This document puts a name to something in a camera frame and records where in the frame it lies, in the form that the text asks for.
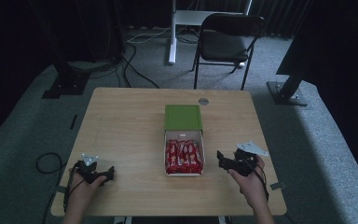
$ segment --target chair backrest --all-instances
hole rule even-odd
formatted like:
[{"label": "chair backrest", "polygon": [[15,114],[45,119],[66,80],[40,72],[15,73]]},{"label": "chair backrest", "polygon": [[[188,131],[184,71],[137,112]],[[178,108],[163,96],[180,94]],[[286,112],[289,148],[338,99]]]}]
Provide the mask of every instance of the chair backrest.
[{"label": "chair backrest", "polygon": [[257,16],[214,13],[204,20],[201,25],[201,32],[203,30],[214,30],[226,35],[260,37],[263,34],[265,24],[264,19]]}]

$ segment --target table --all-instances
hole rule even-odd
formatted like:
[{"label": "table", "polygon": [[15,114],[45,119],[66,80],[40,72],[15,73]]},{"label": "table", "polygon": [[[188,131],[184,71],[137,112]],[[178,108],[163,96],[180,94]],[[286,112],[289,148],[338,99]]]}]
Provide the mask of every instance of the table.
[{"label": "table", "polygon": [[[168,177],[164,166],[165,105],[200,106],[205,151],[199,177]],[[97,171],[115,166],[114,181],[99,191],[89,216],[246,216],[252,209],[232,177],[218,167],[216,151],[233,159],[236,144],[253,141],[268,150],[252,97],[247,91],[98,88],[92,94],[68,168],[82,153],[99,156]],[[268,185],[277,176],[270,157],[263,157]],[[61,186],[66,186],[65,172]],[[269,192],[273,215],[286,205],[280,189]],[[57,192],[51,213],[63,216],[63,194]]]},{"label": "table", "polygon": [[[248,15],[252,0],[248,0],[243,13]],[[193,10],[176,10],[176,0],[172,0],[172,36],[170,47],[169,63],[176,62],[176,25],[201,25],[209,15],[216,13],[214,11],[193,11]]]}]

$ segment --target cable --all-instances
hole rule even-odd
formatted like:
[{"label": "cable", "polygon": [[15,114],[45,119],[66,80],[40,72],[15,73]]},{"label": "cable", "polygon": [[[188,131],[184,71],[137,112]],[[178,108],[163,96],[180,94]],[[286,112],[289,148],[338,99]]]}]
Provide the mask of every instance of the cable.
[{"label": "cable", "polygon": [[267,191],[267,178],[266,178],[266,174],[264,173],[264,170],[261,168],[261,166],[259,166],[257,164],[257,166],[260,168],[261,172],[263,173],[263,176],[264,176],[264,181],[263,181],[263,178],[261,178],[260,174],[255,170],[255,168],[253,168],[253,166],[251,164],[249,164],[249,162],[243,157],[243,155],[242,155],[242,160],[249,166],[249,168],[255,173],[257,178],[260,180],[261,184],[263,185],[264,192],[266,193],[266,198],[268,201],[269,200],[269,192]]},{"label": "cable", "polygon": [[136,36],[134,36],[133,38],[130,38],[129,40],[127,40],[127,43],[131,43],[131,44],[143,44],[143,43],[145,43],[145,42],[147,42],[147,41],[149,41],[149,40],[151,40],[151,39],[153,39],[153,38],[155,38],[155,37],[157,37],[157,36],[159,36],[159,35],[163,35],[163,34],[164,34],[168,29],[170,29],[170,28],[171,28],[171,26],[168,27],[168,28],[166,28],[165,30],[163,30],[162,32],[160,32],[160,33],[158,33],[158,34],[152,35],[151,37],[149,37],[148,39],[146,39],[146,40],[144,40],[144,41],[133,42],[133,41],[132,41],[133,39],[138,38],[138,37],[140,37],[140,36],[148,35],[148,34],[136,35]]},{"label": "cable", "polygon": [[[189,9],[193,6],[193,4],[194,4],[195,1],[196,1],[196,0],[193,0],[193,1],[190,3],[190,6],[188,6],[188,8],[187,8],[186,10],[189,10]],[[196,4],[196,7],[194,8],[194,11],[197,11],[197,10],[199,9],[199,2],[200,2],[200,0],[197,0],[197,4]]]},{"label": "cable", "polygon": [[118,69],[116,69],[116,76],[117,76],[117,79],[118,79],[118,87],[121,88],[121,78],[120,78],[120,75],[118,74],[117,72]]},{"label": "cable", "polygon": [[72,186],[72,178],[74,177],[76,167],[78,167],[78,166],[79,166],[79,162],[76,162],[74,167],[72,167],[71,174],[69,175],[68,184],[65,188],[65,193],[63,195],[63,212],[66,212],[66,208],[68,207],[69,196],[71,195],[71,193],[74,191],[75,188],[77,188],[81,183],[83,183],[85,181],[85,179],[83,179],[71,191],[69,191]]},{"label": "cable", "polygon": [[103,65],[99,65],[96,67],[91,67],[91,68],[81,68],[81,67],[76,67],[73,65],[70,65],[75,71],[77,72],[85,72],[85,73],[95,73],[95,72],[105,72],[105,71],[109,71],[112,68],[117,67],[118,62],[116,61],[110,61],[106,64]]},{"label": "cable", "polygon": [[153,80],[151,80],[150,78],[145,77],[144,75],[142,75],[140,72],[138,72],[138,71],[131,65],[131,61],[132,61],[133,57],[134,57],[135,54],[136,54],[136,47],[133,46],[133,45],[130,44],[130,43],[128,43],[128,45],[130,45],[131,47],[133,47],[134,52],[133,52],[133,54],[131,55],[131,57],[130,57],[130,59],[129,59],[128,61],[127,61],[124,57],[122,57],[122,59],[126,62],[126,66],[124,67],[124,80],[125,80],[125,82],[127,83],[127,86],[128,86],[128,87],[131,87],[131,84],[130,84],[130,82],[128,81],[128,79],[127,79],[127,74],[126,74],[127,67],[130,66],[130,67],[132,68],[132,70],[133,70],[136,74],[138,74],[140,77],[146,79],[147,81],[149,81],[150,83],[152,83],[157,89],[159,89],[159,86],[158,86]]},{"label": "cable", "polygon": [[[60,163],[60,166],[56,169],[53,169],[53,170],[50,170],[50,171],[45,171],[45,170],[42,170],[40,167],[39,167],[39,162],[41,161],[42,158],[45,158],[46,156],[49,156],[49,155],[53,155],[55,157],[58,158],[58,161]],[[35,162],[35,168],[36,170],[39,172],[39,173],[42,173],[44,175],[50,175],[50,174],[53,174],[53,173],[56,173],[56,172],[59,172],[59,175],[58,175],[58,178],[57,178],[57,182],[56,182],[56,187],[59,186],[60,184],[60,179],[61,179],[61,176],[62,176],[62,168],[64,168],[66,166],[66,163],[62,163],[62,159],[60,157],[59,154],[55,153],[55,152],[47,152],[47,153],[44,153],[42,154],[41,156],[39,156],[37,159],[36,159],[36,162]],[[51,206],[51,203],[53,201],[53,198],[54,198],[54,195],[55,193],[51,193],[51,196],[48,200],[48,205],[46,206],[46,209],[45,209],[45,214],[43,215],[43,219],[42,219],[42,223],[46,223],[46,217],[48,216],[48,209],[50,208]]]},{"label": "cable", "polygon": [[101,76],[99,76],[99,77],[89,77],[89,78],[94,78],[94,79],[96,79],[96,78],[101,78],[101,77],[107,77],[107,76],[109,76],[109,75],[111,75],[111,74],[113,74],[113,73],[115,73],[115,72],[117,72],[117,67],[115,67],[115,69],[114,69],[113,71],[111,71],[111,72],[109,72],[109,73],[106,73],[106,74],[104,74],[104,75],[101,75]]},{"label": "cable", "polygon": [[126,85],[126,88],[130,88],[131,85],[130,85],[130,82],[127,80],[127,77],[126,77],[126,74],[125,74],[125,67],[124,67],[124,64],[121,63],[121,70],[123,71],[123,79],[124,79],[124,84]]},{"label": "cable", "polygon": [[189,39],[185,39],[185,38],[182,38],[182,37],[179,37],[177,36],[176,39],[182,43],[185,43],[185,44],[198,44],[198,40],[189,40]]}]

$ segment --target gray carpet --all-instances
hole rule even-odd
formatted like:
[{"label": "gray carpet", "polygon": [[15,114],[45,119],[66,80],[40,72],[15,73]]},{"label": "gray carpet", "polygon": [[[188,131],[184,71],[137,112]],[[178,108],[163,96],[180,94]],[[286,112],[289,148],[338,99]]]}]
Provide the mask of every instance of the gray carpet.
[{"label": "gray carpet", "polygon": [[[183,35],[183,38],[194,36]],[[263,37],[256,42],[245,90],[252,94],[255,109],[268,144],[278,178],[287,188],[283,196],[286,216],[277,223],[358,223],[358,166],[336,123],[319,97],[315,86],[302,82],[300,90],[306,107],[275,105],[267,81],[285,81],[275,76],[290,46],[290,40]],[[167,38],[153,38],[134,44],[131,64],[161,88],[192,89],[194,73],[189,72],[195,45],[178,42],[176,64],[168,65]],[[133,48],[128,46],[126,58]],[[91,63],[74,63],[88,68]],[[41,99],[57,73],[53,66],[40,74],[0,128],[0,223],[41,223],[59,173],[43,175],[35,169],[36,159],[56,152],[65,162],[76,139],[92,91],[97,87],[125,87],[123,66],[117,71],[93,73],[83,95]],[[230,67],[200,67],[199,89],[239,90],[243,69],[229,75]],[[154,88],[130,68],[127,78],[133,88]],[[59,165],[46,157],[40,165]],[[113,223],[112,217],[87,217],[85,223]],[[254,223],[252,217],[234,217],[234,223]],[[47,216],[46,223],[61,223]]]}]

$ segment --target chair seat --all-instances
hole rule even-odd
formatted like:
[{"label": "chair seat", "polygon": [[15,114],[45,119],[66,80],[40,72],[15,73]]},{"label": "chair seat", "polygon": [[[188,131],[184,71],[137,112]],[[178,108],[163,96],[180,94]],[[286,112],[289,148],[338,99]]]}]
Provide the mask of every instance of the chair seat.
[{"label": "chair seat", "polygon": [[200,42],[200,56],[206,61],[243,63],[248,59],[243,36],[205,31]]}]

